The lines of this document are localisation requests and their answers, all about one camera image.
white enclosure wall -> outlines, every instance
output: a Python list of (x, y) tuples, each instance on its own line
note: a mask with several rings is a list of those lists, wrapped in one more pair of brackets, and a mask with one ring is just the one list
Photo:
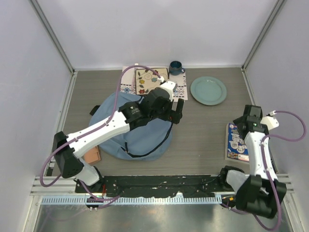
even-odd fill
[[(309, 126), (309, 1), (288, 0), (249, 64), (247, 73), (257, 104), (264, 113), (289, 110)], [(302, 127), (291, 116), (278, 115), (274, 133), (301, 135)], [(299, 143), (271, 140), (275, 162), (288, 173), (308, 224), (309, 136)]]
[(1, 1), (0, 33), (0, 231), (19, 232), (70, 73), (27, 0)]
[(77, 69), (242, 65), (276, 0), (38, 0)]

light blue plate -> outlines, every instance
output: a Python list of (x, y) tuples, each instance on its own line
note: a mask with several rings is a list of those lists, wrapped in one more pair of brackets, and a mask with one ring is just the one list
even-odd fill
[(226, 87), (217, 78), (202, 76), (191, 85), (192, 96), (204, 105), (217, 105), (226, 98)]

blue fabric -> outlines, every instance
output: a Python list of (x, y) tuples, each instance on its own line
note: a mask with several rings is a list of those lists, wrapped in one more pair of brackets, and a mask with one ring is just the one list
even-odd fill
[[(119, 92), (117, 108), (124, 105), (126, 102), (135, 102), (140, 99), (140, 96)], [(89, 125), (93, 125), (111, 115), (115, 93), (109, 96), (99, 109), (92, 116)], [(166, 122), (161, 119), (150, 121), (146, 126), (138, 127), (132, 131), (117, 135), (99, 145), (105, 152), (123, 160), (155, 160), (163, 155), (167, 150), (172, 140), (172, 131), (167, 140), (154, 152), (145, 157), (133, 158), (128, 155), (121, 147), (125, 148), (125, 142), (129, 153), (142, 156), (153, 150), (166, 137), (170, 129), (171, 122)]]

blue mug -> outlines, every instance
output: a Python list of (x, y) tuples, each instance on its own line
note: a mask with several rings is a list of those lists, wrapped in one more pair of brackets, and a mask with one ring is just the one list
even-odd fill
[(183, 65), (179, 61), (173, 61), (169, 65), (169, 73), (173, 76), (177, 76), (181, 73), (184, 73), (185, 69), (183, 68)]

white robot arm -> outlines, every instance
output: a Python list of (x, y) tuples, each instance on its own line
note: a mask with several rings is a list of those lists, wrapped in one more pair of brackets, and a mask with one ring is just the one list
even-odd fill
[(277, 213), (277, 206), (266, 170), (269, 171), (270, 178), (276, 186), (280, 203), (286, 194), (286, 185), (278, 181), (272, 167), (268, 148), (269, 138), (263, 142), (265, 157), (262, 154), (261, 142), (269, 134), (268, 131), (278, 127), (279, 123), (272, 115), (262, 117), (261, 107), (253, 105), (246, 105), (243, 116), (234, 120), (234, 123), (248, 148), (250, 164), (249, 177), (237, 169), (227, 170), (226, 182), (237, 193), (236, 208), (255, 215), (273, 218)]
[(78, 180), (83, 181), (90, 191), (96, 191), (101, 187), (100, 181), (102, 176), (96, 167), (90, 166), (82, 159), (88, 150), (116, 135), (145, 126), (149, 121), (156, 118), (178, 124), (182, 118), (184, 101), (179, 99), (176, 111), (171, 109), (173, 92), (177, 84), (172, 81), (163, 82), (163, 78), (160, 81), (160, 87), (150, 91), (140, 103), (136, 101), (127, 102), (121, 106), (114, 113), (112, 120), (99, 130), (91, 132), (105, 124), (108, 118), (67, 136), (62, 131), (57, 133), (54, 136), (53, 150), (67, 141), (86, 134), (82, 139), (76, 139), (75, 142), (55, 155), (62, 177), (69, 178), (75, 176)]

